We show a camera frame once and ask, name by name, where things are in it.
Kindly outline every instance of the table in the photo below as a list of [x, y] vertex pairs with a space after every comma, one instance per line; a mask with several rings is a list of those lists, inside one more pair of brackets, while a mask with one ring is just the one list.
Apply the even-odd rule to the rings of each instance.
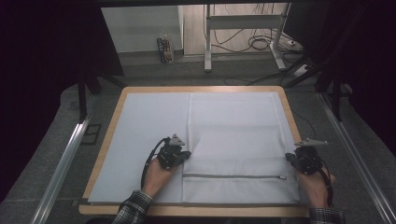
[[[291, 114], [290, 106], [286, 94], [278, 86], [244, 87], [244, 86], [210, 86], [210, 87], [127, 87], [124, 88], [113, 117], [110, 121], [107, 133], [93, 167], [87, 188], [82, 196], [82, 203], [79, 212], [84, 215], [115, 215], [119, 206], [116, 204], [88, 204], [88, 198], [92, 192], [96, 178], [99, 176], [104, 163], [113, 133], [116, 129], [123, 103], [128, 93], [133, 92], [242, 92], [242, 91], [276, 91], [285, 110], [285, 115], [290, 126], [293, 140], [301, 140], [294, 118]], [[307, 208], [304, 204], [296, 205], [268, 205], [268, 206], [174, 206], [174, 205], [153, 205], [148, 210], [149, 216], [163, 217], [307, 217]]]

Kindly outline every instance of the plaid shirt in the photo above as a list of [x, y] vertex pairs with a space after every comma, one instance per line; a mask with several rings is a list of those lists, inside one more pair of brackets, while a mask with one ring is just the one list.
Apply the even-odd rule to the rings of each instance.
[[[141, 224], [152, 203], [152, 198], [141, 190], [135, 190], [125, 200], [113, 224]], [[345, 224], [344, 213], [332, 208], [310, 208], [311, 224]]]

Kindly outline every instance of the white wall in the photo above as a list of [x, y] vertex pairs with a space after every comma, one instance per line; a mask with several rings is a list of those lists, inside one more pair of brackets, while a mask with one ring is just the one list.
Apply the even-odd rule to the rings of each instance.
[[103, 7], [102, 12], [118, 53], [158, 50], [162, 31], [182, 45], [182, 7]]

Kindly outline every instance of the person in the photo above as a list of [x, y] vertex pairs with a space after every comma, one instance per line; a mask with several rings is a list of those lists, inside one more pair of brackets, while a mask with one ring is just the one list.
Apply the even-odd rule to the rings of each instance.
[[[131, 197], [125, 200], [117, 213], [113, 224], [141, 224], [144, 222], [146, 212], [158, 192], [166, 185], [177, 167], [165, 170], [158, 159], [153, 159], [146, 174], [142, 190], [135, 190]], [[304, 175], [297, 172], [301, 187], [305, 190], [309, 201], [309, 218], [311, 224], [344, 224], [344, 213], [327, 205], [328, 191], [322, 176], [316, 172], [313, 175]]]

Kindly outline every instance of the black stand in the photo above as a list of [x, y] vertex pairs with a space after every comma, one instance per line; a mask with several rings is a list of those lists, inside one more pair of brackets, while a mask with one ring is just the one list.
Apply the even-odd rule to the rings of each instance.
[[334, 51], [323, 63], [318, 64], [317, 66], [306, 71], [301, 76], [283, 85], [283, 87], [285, 88], [294, 87], [298, 83], [306, 80], [309, 77], [312, 77], [318, 72], [321, 72], [321, 75], [318, 77], [318, 80], [315, 84], [315, 90], [319, 92], [326, 91], [329, 88], [330, 84], [332, 83], [332, 112], [339, 121], [341, 121], [339, 105], [340, 105], [340, 97], [342, 94], [341, 94], [341, 78], [339, 72], [337, 72], [336, 69], [337, 66], [336, 60], [339, 57], [344, 45], [351, 36], [356, 24], [361, 19], [364, 9], [366, 8], [367, 5], [368, 4], [364, 6], [363, 3], [356, 3], [356, 6], [354, 7], [354, 11], [352, 12], [351, 19], [346, 25], [346, 28], [344, 29], [344, 32], [342, 33], [340, 39], [337, 41]]

